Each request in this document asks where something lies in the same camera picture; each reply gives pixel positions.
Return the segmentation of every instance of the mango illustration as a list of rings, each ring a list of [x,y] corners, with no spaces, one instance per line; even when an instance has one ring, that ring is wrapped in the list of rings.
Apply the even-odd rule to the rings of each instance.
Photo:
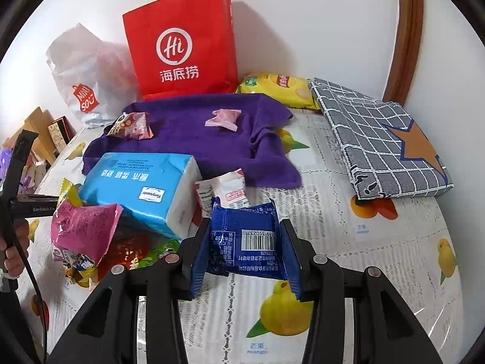
[[[439,240],[438,252],[440,253],[438,256],[438,264],[440,265],[441,269],[440,284],[443,284],[445,278],[450,278],[453,275],[458,263],[457,258],[453,254],[450,243],[446,238],[441,238]]]
[[[377,212],[379,212],[386,219],[397,219],[397,211],[392,199],[390,198],[376,198],[371,200]]]
[[[283,336],[300,334],[310,327],[312,309],[313,302],[300,302],[296,299],[288,281],[278,281],[273,288],[273,294],[261,305],[260,319],[247,337],[265,332]]]
[[[350,209],[363,219],[370,219],[377,215],[377,208],[372,200],[359,200],[356,195],[350,200]]]
[[[49,322],[50,322],[50,316],[49,316],[49,308],[47,307],[47,303],[45,301],[42,301],[43,302],[43,307],[44,307],[44,317],[45,317],[45,325],[47,327],[47,330],[49,330]],[[31,298],[31,305],[32,305],[32,310],[33,312],[35,313],[36,316],[40,316],[40,300],[39,298],[37,297],[37,295],[33,295],[32,298]]]
[[[86,142],[81,142],[78,146],[74,148],[71,154],[66,157],[66,160],[74,160],[76,159],[76,157],[81,157],[82,151],[84,150],[85,146],[86,146]]]
[[[292,134],[289,131],[279,129],[276,131],[276,134],[281,139],[281,143],[283,144],[283,149],[285,151],[285,154],[289,153],[293,149],[308,149],[310,148],[309,146],[295,141],[292,137]]]
[[[39,223],[40,220],[36,219],[28,225],[28,239],[30,239],[32,242],[35,239],[35,230],[37,230],[37,227],[39,227]]]

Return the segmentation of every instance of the finger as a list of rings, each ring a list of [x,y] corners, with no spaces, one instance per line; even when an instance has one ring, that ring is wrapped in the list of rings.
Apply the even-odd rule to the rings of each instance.
[[[28,238],[19,238],[18,240],[22,249],[24,249],[25,255],[27,255],[27,249],[30,246],[30,240]]]
[[[22,273],[23,270],[24,270],[24,266],[23,265],[20,265],[18,267],[15,267],[11,271],[8,271],[8,274],[11,277],[16,278],[16,277],[20,276],[20,274]]]
[[[14,220],[15,234],[19,239],[28,237],[28,221],[25,219]]]
[[[22,262],[22,259],[20,258],[15,258],[15,259],[6,259],[5,260],[5,268],[7,271],[10,273],[10,271],[18,268],[18,267],[23,267],[24,264]]]
[[[28,257],[28,252],[27,251],[24,251],[25,253],[25,257]],[[8,259],[14,259],[14,258],[19,258],[21,259],[19,253],[18,253],[18,250],[16,247],[9,247],[6,251],[5,251],[5,255],[7,256]]]

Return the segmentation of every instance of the yellow chip bag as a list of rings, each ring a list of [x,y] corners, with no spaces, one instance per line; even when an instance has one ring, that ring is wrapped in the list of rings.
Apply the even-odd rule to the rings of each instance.
[[[70,180],[64,178],[62,180],[61,191],[59,193],[59,200],[57,201],[57,206],[61,204],[62,201],[68,199],[72,205],[76,208],[82,207],[81,199],[79,198],[78,191]]]
[[[319,109],[305,78],[273,74],[249,75],[239,85],[240,93],[263,93],[292,108]]]

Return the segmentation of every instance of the white plastic bag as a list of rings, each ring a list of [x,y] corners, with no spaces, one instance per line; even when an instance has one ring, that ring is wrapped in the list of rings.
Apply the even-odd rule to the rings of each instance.
[[[47,50],[57,89],[90,129],[112,123],[137,101],[138,81],[128,61],[119,46],[101,41],[81,24],[62,33]]]

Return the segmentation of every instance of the yellow fruit print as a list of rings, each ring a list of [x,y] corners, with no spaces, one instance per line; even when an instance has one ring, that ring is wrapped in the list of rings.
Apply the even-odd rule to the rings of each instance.
[[[30,239],[32,242],[35,239],[35,230],[37,230],[37,227],[39,227],[39,223],[40,220],[35,219],[28,225],[28,239]]]
[[[292,293],[288,281],[278,281],[259,310],[260,319],[246,338],[272,332],[276,335],[301,334],[310,327],[313,302],[300,302]]]
[[[82,156],[82,151],[84,150],[84,147],[86,146],[86,142],[81,142],[78,146],[74,148],[74,150],[71,152],[69,156],[67,156],[65,159],[66,160],[74,160],[76,157],[81,157]]]
[[[438,252],[440,253],[438,256],[438,264],[441,269],[441,285],[445,278],[450,278],[453,275],[458,263],[450,243],[446,238],[441,238],[438,242]]]
[[[289,153],[293,149],[308,149],[309,146],[305,145],[304,143],[295,141],[292,137],[292,134],[289,131],[279,129],[276,131],[276,134],[281,139],[281,143],[283,144],[283,149],[285,154]]]

